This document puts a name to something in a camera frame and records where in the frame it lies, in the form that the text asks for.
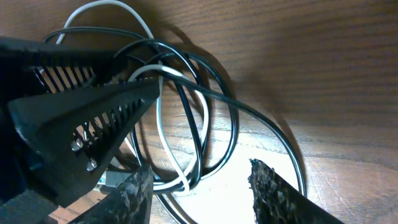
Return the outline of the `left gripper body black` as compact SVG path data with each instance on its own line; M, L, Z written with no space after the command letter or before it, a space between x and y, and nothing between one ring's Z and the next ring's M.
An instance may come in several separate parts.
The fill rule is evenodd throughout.
M1 223L40 223L58 207L58 182L42 133L49 98L1 102Z

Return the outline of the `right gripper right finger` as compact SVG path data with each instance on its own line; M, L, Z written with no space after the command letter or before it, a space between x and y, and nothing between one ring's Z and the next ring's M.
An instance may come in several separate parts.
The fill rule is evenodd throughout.
M251 159L248 177L254 195L256 223L327 224L341 223L294 189L274 169L258 159Z

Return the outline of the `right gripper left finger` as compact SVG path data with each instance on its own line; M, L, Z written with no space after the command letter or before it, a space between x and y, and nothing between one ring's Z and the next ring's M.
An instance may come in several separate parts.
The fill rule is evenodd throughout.
M154 176L149 164L135 170L102 201L81 214L77 224L149 224Z

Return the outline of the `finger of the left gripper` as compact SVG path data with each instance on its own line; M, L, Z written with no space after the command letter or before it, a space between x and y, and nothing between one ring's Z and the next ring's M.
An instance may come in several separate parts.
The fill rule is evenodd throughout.
M127 67L110 50L1 37L1 102L102 86Z
M63 207L87 194L158 96L158 80L146 78L9 102L33 189Z

